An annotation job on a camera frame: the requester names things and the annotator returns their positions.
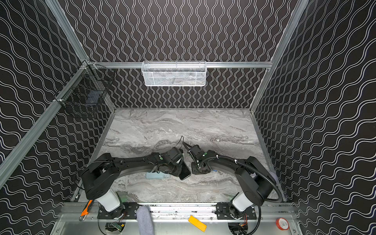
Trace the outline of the black phone case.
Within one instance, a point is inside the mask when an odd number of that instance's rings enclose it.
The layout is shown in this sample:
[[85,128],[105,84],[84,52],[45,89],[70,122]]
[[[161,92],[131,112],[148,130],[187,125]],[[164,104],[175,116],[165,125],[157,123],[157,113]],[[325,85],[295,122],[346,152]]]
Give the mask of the black phone case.
[[181,167],[181,172],[179,174],[179,179],[180,180],[185,180],[187,179],[188,177],[191,176],[191,171],[189,169],[189,167],[187,166],[187,164],[185,162],[182,162],[182,167]]

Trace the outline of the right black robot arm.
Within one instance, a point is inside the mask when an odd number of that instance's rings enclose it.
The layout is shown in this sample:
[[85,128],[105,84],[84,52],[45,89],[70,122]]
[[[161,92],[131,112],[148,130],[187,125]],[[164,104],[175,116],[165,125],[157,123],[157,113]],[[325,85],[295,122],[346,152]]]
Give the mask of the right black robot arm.
[[236,177],[241,192],[224,209],[226,216],[239,219],[245,217],[249,207],[260,207],[264,202],[283,202],[276,180],[257,158],[250,156],[248,159],[235,159],[212,150],[203,151],[198,145],[183,143],[183,146],[193,159],[191,168],[194,175],[209,174],[216,170]]

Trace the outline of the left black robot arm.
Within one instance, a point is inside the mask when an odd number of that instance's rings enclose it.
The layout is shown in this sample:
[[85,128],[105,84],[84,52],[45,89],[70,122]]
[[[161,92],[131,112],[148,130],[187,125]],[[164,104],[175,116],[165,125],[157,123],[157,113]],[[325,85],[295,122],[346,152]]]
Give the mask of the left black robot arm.
[[122,205],[111,189],[116,179],[143,172],[162,172],[178,177],[183,161],[183,150],[176,147],[165,153],[152,152],[135,158],[117,158],[104,153],[83,170],[81,180],[86,198],[99,202],[107,212],[112,212]]

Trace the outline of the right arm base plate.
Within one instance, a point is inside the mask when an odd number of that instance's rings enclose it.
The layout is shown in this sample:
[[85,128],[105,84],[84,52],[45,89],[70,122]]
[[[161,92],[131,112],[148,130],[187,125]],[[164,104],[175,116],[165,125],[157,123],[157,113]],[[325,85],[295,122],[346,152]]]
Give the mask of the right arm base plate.
[[253,206],[248,207],[244,211],[239,211],[230,203],[217,203],[214,213],[218,220],[256,220],[256,212]]

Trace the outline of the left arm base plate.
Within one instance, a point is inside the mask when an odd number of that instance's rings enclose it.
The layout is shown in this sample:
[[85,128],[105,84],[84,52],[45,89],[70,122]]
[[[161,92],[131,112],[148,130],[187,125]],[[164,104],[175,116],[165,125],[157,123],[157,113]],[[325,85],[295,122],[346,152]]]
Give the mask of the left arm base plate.
[[137,209],[140,207],[138,203],[122,203],[119,207],[111,212],[107,212],[105,208],[99,206],[98,219],[100,220],[123,220],[123,219],[136,219]]

